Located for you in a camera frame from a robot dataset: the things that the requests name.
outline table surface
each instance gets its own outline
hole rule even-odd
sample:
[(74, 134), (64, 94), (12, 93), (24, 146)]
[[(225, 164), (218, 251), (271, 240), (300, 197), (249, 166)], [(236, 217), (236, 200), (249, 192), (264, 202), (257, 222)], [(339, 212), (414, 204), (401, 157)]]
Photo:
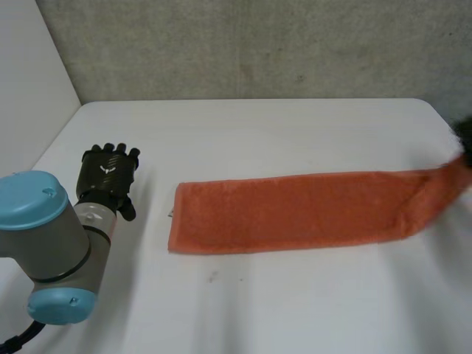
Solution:
[[(408, 240), (250, 255), (169, 254), (182, 181), (448, 161), (459, 145), (419, 100), (218, 100), (91, 103), (36, 164), (71, 202), (83, 151), (142, 151), (91, 318), (46, 326), (21, 353), (472, 353), (472, 198)], [(1, 340), (30, 323), (32, 283), (0, 260)]]

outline concrete wall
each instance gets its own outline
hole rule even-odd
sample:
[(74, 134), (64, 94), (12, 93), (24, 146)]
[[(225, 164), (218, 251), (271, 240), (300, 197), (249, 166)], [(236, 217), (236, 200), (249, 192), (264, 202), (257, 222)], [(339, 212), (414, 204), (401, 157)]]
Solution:
[(30, 169), (80, 107), (34, 0), (0, 1), (0, 177)]
[(83, 103), (416, 97), (472, 114), (471, 0), (38, 0)]

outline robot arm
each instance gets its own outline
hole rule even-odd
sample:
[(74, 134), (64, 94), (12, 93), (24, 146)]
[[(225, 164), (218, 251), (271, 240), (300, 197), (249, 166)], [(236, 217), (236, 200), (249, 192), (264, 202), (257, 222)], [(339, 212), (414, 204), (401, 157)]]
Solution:
[(11, 257), (34, 282), (28, 314), (51, 325), (78, 323), (94, 308), (117, 211), (136, 217), (130, 185), (139, 150), (94, 145), (84, 153), (72, 207), (65, 189), (41, 171), (0, 178), (0, 257)]

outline light blue joint cap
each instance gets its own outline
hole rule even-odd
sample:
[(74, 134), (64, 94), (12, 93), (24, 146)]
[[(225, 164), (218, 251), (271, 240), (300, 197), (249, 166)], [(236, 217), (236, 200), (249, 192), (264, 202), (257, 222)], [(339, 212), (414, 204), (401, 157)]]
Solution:
[(0, 230), (33, 229), (59, 216), (66, 190), (48, 172), (28, 171), (0, 178)]
[(97, 296), (79, 288), (49, 288), (29, 295), (28, 314), (47, 325), (67, 325), (87, 319)]

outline towel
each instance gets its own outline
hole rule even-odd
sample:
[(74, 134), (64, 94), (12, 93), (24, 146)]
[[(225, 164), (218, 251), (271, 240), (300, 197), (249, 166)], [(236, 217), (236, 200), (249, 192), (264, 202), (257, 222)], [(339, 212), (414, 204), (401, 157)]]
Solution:
[(401, 240), (471, 183), (465, 156), (433, 170), (182, 183), (168, 249), (237, 254)]

